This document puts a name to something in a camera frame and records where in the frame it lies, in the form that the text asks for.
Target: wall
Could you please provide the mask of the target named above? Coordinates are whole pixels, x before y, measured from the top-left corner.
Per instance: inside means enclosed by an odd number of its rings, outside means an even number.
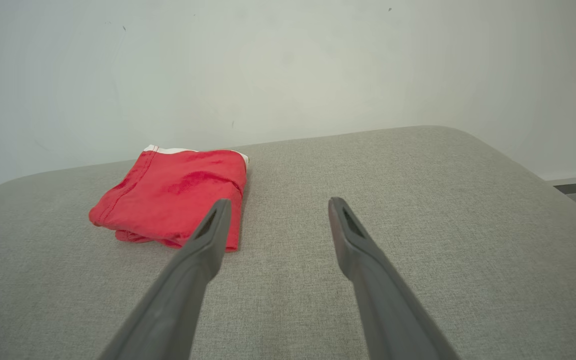
[[[575,178],[576,1],[0,0],[0,183],[411,125]]]

